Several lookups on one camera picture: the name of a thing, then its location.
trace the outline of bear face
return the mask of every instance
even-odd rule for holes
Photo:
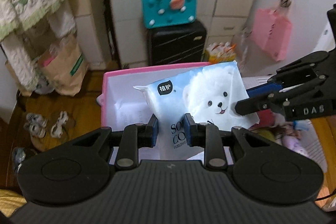
[[[220,125],[227,119],[234,68],[206,69],[197,73],[183,90],[184,105],[195,122]]]

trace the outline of green label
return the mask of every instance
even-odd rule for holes
[[[76,71],[79,69],[80,65],[82,64],[83,60],[84,60],[83,54],[81,54],[81,56],[78,58],[76,64],[74,65],[74,67],[70,71],[71,76],[73,76],[76,73]]]

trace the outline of pink bin edge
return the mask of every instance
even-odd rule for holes
[[[203,67],[210,65],[209,62],[194,62],[194,63],[180,63],[180,64],[172,64],[172,65],[161,65],[161,66],[151,66],[151,67],[142,67],[142,68],[134,68],[134,69],[121,69],[108,71],[104,73],[103,76],[103,86],[102,86],[102,106],[101,106],[101,126],[105,126],[105,113],[106,113],[106,105],[105,101],[105,91],[107,90],[107,79],[109,77],[118,76],[118,75],[126,75],[131,73],[139,73],[139,72],[151,72],[157,70],[166,70],[166,69],[184,69],[184,68],[195,68],[195,67]]]

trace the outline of drawer handle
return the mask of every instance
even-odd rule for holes
[[[224,31],[232,31],[235,27],[224,27]]]

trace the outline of black suitcase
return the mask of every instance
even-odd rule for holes
[[[200,62],[206,36],[207,30],[198,20],[148,30],[149,65]]]

